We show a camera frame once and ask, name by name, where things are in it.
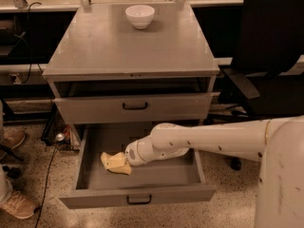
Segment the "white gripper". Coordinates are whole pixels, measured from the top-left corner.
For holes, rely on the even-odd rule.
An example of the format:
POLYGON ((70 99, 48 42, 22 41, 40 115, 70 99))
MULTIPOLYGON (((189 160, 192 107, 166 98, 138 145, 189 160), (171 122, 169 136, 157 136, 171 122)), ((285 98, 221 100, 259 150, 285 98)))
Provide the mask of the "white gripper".
POLYGON ((153 161, 181 157, 188 150, 188 147, 176 146, 165 138, 149 135, 130 143, 124 151, 124 156, 132 166, 140 166, 153 161))

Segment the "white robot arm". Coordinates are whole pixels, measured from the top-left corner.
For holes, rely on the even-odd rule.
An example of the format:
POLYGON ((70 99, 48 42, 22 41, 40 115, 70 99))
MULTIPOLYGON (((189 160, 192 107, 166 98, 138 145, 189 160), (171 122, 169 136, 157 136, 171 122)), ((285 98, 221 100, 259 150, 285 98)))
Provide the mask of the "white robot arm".
POLYGON ((255 228, 304 228, 303 116, 192 127, 160 123, 125 155, 137 166, 189 148, 261 161, 255 228))

